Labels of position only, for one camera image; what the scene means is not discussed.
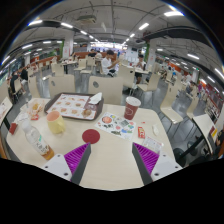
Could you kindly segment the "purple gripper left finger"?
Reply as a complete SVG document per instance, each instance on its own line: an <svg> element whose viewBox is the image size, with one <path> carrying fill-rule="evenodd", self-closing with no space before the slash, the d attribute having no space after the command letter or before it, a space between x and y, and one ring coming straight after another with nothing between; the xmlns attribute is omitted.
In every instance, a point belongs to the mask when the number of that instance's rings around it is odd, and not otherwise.
<svg viewBox="0 0 224 224"><path fill-rule="evenodd" d="M42 169L79 185L90 154L91 144L86 143L65 155L56 154Z"/></svg>

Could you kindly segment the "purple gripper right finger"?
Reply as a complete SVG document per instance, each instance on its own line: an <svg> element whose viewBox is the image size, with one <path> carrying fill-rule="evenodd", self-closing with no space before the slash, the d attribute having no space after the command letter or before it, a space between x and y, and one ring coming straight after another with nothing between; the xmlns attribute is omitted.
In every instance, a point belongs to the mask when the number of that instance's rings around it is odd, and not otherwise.
<svg viewBox="0 0 224 224"><path fill-rule="evenodd" d="M137 143L132 144L132 154L144 185L148 185L182 169L165 152L156 153Z"/></svg>

